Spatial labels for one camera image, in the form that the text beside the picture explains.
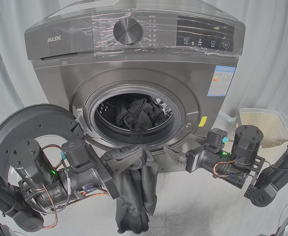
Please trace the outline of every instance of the white plastic basket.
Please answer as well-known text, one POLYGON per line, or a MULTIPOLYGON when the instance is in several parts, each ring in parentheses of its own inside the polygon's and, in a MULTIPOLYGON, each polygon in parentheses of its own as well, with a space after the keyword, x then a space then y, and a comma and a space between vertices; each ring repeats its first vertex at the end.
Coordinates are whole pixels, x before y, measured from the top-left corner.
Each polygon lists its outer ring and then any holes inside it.
MULTIPOLYGON (((234 139, 239 125, 254 125, 263 132, 262 148, 258 154, 267 161, 273 163, 285 152, 288 145, 288 129, 279 112, 261 108, 241 108, 238 120, 228 134, 229 139, 234 139)), ((228 142, 224 150, 230 152, 231 148, 232 142, 228 142)))

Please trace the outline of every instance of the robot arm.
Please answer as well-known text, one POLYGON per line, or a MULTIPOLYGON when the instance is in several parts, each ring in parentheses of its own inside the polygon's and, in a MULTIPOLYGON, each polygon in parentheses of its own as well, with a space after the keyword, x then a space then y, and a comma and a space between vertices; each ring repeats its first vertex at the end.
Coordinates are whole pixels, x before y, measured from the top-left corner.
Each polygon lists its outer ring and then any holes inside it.
MULTIPOLYGON (((25 231, 35 232, 43 228, 41 214, 58 213, 68 203, 85 199, 81 194, 83 191, 99 188, 113 199, 117 198, 119 193, 113 177, 143 154, 137 150, 123 159, 99 158, 83 139, 83 129, 74 119, 62 108, 42 104, 24 108, 0 125, 0 210, 25 231), (61 147, 64 167, 59 171, 51 165, 35 140, 47 134, 66 137, 69 141, 61 147), (12 186, 1 176, 1 173, 7 174, 5 169, 10 165, 22 178, 19 186, 12 186), (43 210, 53 207, 49 196, 56 212, 43 210)), ((288 150, 274 166, 260 174, 265 159, 258 156, 263 140, 259 128, 251 125, 238 127, 231 153, 223 150, 227 140, 227 132, 214 128, 208 133, 206 143, 194 150, 184 153, 164 146, 164 151, 189 173, 203 168, 213 177, 240 189, 249 173, 254 172, 244 196, 255 206, 267 206, 288 183, 288 150)))
POLYGON ((214 128, 208 133, 207 141, 202 146, 186 154, 164 146, 164 151, 179 166, 189 173, 203 168, 224 181, 242 188, 249 173, 255 175, 244 197, 257 207, 269 205, 277 192, 288 183, 288 149, 280 159, 261 173, 265 159, 258 156, 263 140, 263 133, 252 125, 242 125, 236 129, 231 153, 223 151, 227 142, 227 132, 214 128))

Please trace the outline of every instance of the front-loading washing machine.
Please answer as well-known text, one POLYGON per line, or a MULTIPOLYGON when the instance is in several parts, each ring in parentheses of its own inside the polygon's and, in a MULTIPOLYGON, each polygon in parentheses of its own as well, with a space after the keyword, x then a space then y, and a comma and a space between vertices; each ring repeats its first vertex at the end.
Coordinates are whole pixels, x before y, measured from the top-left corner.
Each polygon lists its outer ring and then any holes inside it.
POLYGON ((242 22, 200 0, 88 0, 36 23, 25 42, 49 103, 77 117, 98 153, 146 144, 169 172, 184 169, 163 146, 205 142, 244 35, 242 22), (134 100, 157 107, 158 120, 141 130, 118 122, 117 105, 134 100))

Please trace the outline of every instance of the plastic wrap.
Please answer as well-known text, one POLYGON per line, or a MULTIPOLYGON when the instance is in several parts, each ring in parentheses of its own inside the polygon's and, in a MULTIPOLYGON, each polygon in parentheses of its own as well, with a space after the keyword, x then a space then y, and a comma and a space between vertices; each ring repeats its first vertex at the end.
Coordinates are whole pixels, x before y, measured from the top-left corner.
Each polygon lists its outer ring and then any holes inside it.
POLYGON ((169 55, 178 52, 189 54, 193 51, 236 58, 242 54, 244 25, 202 14, 174 10, 123 9, 93 15, 92 24, 97 55, 117 55, 128 49, 167 49, 170 51, 169 55), (115 24, 122 18, 132 18, 141 26, 141 35, 132 44, 121 44, 113 34, 115 24), (188 26, 179 25, 179 20, 188 26))

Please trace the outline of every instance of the control panel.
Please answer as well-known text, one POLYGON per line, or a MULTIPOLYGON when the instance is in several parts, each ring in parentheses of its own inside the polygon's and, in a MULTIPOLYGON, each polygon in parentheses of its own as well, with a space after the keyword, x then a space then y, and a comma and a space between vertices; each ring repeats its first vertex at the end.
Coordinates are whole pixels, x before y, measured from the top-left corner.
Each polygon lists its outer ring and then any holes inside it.
POLYGON ((25 32, 27 55, 29 60, 36 60, 71 53, 102 55, 105 51, 104 55, 110 55, 111 51, 158 49, 164 53, 238 57, 243 48, 244 24, 208 8, 201 7, 202 14, 198 14, 122 6, 46 18, 46 23, 42 21, 25 32))
POLYGON ((162 32, 169 34, 173 27, 173 19, 159 20, 160 13, 150 11, 134 11, 130 13, 108 13, 92 16, 95 50, 125 48, 156 48, 157 43, 164 41, 158 36, 162 32))
POLYGON ((232 52, 235 27, 219 20, 160 11, 93 15, 95 50, 127 48, 232 52))
POLYGON ((232 52, 234 32, 233 26, 222 22, 178 16, 176 45, 232 52))

